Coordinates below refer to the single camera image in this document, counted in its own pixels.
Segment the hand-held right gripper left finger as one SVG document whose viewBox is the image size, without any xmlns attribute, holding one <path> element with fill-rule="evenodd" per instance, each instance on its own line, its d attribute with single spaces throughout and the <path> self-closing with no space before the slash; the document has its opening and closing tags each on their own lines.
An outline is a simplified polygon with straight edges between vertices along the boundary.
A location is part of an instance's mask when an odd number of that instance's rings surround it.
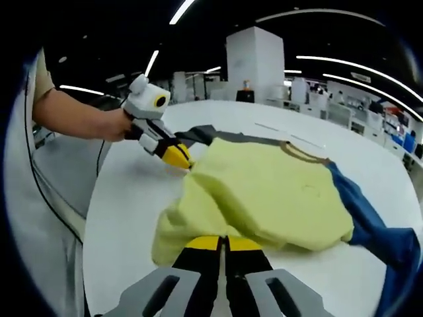
<svg viewBox="0 0 423 317">
<path fill-rule="evenodd" d="M 217 297 L 222 239 L 189 242 L 170 267 L 159 267 L 128 287 L 113 316 L 210 316 Z"/>
</svg>

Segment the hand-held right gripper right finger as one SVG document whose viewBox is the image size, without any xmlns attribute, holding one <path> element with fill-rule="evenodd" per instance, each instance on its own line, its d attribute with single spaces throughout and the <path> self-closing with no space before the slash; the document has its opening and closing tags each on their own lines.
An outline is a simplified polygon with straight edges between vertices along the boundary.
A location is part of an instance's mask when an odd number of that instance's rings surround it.
<svg viewBox="0 0 423 317">
<path fill-rule="evenodd" d="M 228 236 L 226 297 L 233 316 L 331 316 L 323 298 L 284 269 L 274 269 L 262 248 Z"/>
</svg>

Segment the person's left hand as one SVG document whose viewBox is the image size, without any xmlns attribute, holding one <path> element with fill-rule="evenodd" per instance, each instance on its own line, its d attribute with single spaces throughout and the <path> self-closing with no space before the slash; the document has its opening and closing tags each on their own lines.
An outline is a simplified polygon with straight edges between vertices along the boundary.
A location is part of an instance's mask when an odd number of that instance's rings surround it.
<svg viewBox="0 0 423 317">
<path fill-rule="evenodd" d="M 103 136 L 105 141 L 119 142 L 125 139 L 125 134 L 130 131 L 131 119 L 121 108 L 104 113 Z"/>
</svg>

